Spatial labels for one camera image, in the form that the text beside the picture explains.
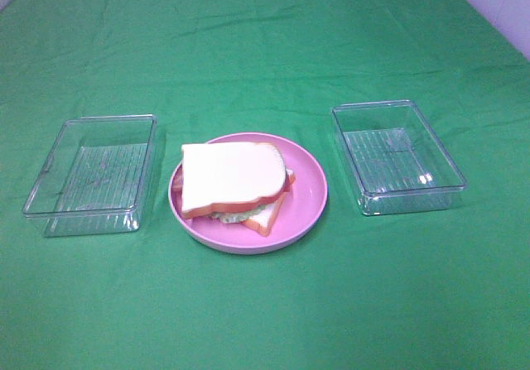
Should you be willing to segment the left clear plastic tray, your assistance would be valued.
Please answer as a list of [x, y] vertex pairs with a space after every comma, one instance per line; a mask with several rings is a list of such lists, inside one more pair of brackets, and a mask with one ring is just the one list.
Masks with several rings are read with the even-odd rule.
[[153, 114], [65, 121], [22, 207], [46, 237], [138, 230], [151, 182]]

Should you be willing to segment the green lettuce leaf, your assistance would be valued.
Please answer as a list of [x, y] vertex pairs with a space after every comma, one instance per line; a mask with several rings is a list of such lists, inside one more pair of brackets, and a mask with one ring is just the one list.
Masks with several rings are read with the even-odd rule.
[[218, 219], [222, 223], [242, 223], [243, 221], [252, 218], [253, 216], [260, 214], [268, 207], [267, 204], [259, 205], [258, 207], [238, 213], [228, 213], [228, 212], [212, 212], [208, 214], [208, 217], [211, 219]]

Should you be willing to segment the clear plastic tray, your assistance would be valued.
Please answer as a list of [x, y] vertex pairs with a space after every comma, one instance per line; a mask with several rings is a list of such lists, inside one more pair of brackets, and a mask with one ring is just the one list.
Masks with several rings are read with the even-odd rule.
[[22, 207], [46, 237], [138, 230], [151, 182], [153, 114], [65, 121]]
[[461, 206], [467, 181], [409, 99], [331, 110], [335, 141], [360, 212], [408, 214]]

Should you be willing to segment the right clear plastic tray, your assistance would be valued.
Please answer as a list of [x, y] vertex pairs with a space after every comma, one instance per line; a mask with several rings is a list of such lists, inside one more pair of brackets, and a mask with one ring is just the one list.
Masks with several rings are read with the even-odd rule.
[[335, 141], [360, 212], [408, 214], [461, 206], [467, 181], [409, 99], [331, 110]]

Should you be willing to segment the bacon strip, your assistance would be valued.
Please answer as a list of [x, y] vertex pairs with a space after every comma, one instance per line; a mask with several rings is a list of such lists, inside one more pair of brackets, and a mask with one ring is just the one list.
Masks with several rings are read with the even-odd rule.
[[175, 192], [180, 192], [182, 190], [183, 180], [182, 174], [175, 173], [171, 183], [171, 190]]
[[285, 184], [284, 184], [284, 187], [283, 187], [283, 191], [284, 192], [290, 192], [291, 191], [291, 187], [292, 187], [292, 185], [294, 184], [295, 181], [296, 181], [296, 176], [295, 176], [294, 172], [291, 171], [291, 170], [288, 170], [287, 171], [287, 175], [286, 175]]

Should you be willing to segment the bread slice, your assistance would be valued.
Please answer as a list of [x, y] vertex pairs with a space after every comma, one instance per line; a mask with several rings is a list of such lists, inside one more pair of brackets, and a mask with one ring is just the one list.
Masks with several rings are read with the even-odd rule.
[[181, 214], [185, 219], [243, 213], [289, 190], [281, 152], [268, 142], [184, 144]]
[[243, 226], [266, 237], [272, 230], [272, 226], [277, 219], [282, 203], [289, 192], [282, 192], [276, 201], [268, 204], [268, 207], [260, 214], [253, 216], [242, 222]]

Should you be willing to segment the green tablecloth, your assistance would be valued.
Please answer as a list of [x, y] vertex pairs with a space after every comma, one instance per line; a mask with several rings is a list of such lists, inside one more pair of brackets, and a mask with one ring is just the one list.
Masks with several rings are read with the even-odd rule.
[[[411, 99], [458, 208], [365, 217], [330, 110]], [[135, 233], [45, 238], [22, 206], [69, 118], [153, 113]], [[328, 180], [290, 247], [233, 256], [174, 218], [184, 142], [287, 137]], [[529, 64], [465, 0], [15, 0], [1, 15], [4, 369], [526, 369]]]

